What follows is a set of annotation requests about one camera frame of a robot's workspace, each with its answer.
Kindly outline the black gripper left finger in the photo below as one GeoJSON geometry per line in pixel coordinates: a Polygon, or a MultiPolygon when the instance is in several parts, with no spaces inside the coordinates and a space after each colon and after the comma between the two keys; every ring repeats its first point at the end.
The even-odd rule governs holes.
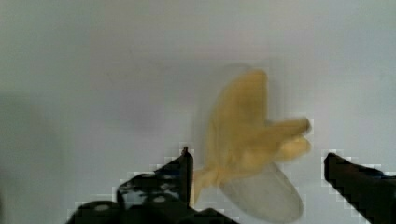
{"type": "Polygon", "coordinates": [[[122,183],[114,202],[84,203],[65,224],[239,224],[212,208],[190,207],[192,168],[184,148],[163,167],[122,183]]]}

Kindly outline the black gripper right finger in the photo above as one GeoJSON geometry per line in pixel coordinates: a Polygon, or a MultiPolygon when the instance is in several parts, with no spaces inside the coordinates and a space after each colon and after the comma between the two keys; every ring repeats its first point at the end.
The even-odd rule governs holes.
{"type": "Polygon", "coordinates": [[[325,180],[371,224],[396,223],[394,175],[358,165],[335,153],[323,161],[325,180]]]}

